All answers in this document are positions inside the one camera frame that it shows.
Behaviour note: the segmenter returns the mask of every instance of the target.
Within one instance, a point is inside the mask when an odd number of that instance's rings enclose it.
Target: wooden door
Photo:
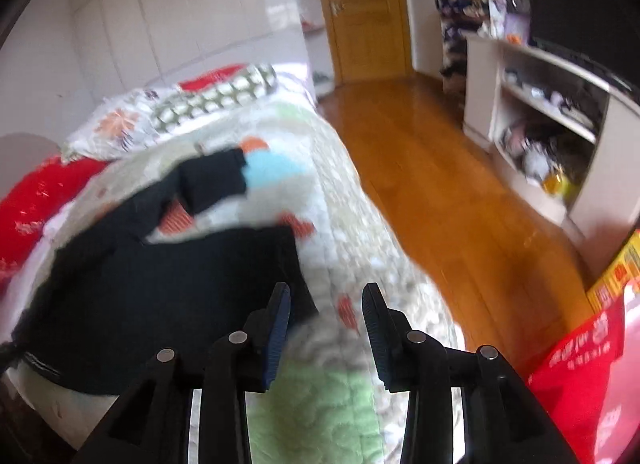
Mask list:
[[[411,70],[406,0],[322,0],[337,81]]]

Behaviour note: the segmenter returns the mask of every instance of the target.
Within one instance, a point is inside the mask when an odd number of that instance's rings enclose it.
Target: wooden floor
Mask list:
[[[591,315],[568,240],[502,185],[463,135],[462,112],[428,82],[342,86],[321,111],[468,350],[495,345],[524,374]]]

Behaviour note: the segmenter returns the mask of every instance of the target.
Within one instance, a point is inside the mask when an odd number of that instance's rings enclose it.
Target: bedspread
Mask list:
[[[278,377],[264,395],[248,394],[257,464],[399,461],[407,394],[378,379],[360,299],[377,282],[391,308],[449,347],[460,347],[449,310],[433,282],[402,251],[360,187],[335,130],[302,93],[279,90],[224,114],[202,129],[114,162],[76,198],[48,253],[23,285],[49,274],[53,252],[100,213],[164,176],[181,160],[240,144],[246,196],[231,197],[193,219],[173,209],[149,241],[184,241],[235,225],[290,224],[300,267],[319,315],[287,339]],[[9,371],[20,394],[72,446],[79,447],[114,397],[94,397],[49,383],[28,365]],[[196,462],[198,394],[190,461]],[[463,453],[460,394],[454,405],[454,456]]]

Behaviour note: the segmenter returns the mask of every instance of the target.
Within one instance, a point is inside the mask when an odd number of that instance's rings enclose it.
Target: metal bolt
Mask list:
[[[419,330],[411,330],[407,332],[406,338],[412,343],[424,343],[427,341],[427,334]]]
[[[229,341],[231,341],[234,345],[239,345],[244,343],[249,336],[246,335],[246,332],[242,332],[241,330],[237,330],[236,332],[231,332],[229,334]]]
[[[498,357],[498,351],[491,345],[484,345],[480,347],[480,353],[488,360],[492,360]]]
[[[175,352],[172,349],[162,349],[156,354],[156,359],[161,363],[167,363],[175,357]]]

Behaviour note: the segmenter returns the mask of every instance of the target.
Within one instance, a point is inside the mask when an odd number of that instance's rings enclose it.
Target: door handle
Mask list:
[[[344,10],[344,3],[336,3],[336,2],[331,3],[331,12],[334,16],[337,16],[343,10]]]

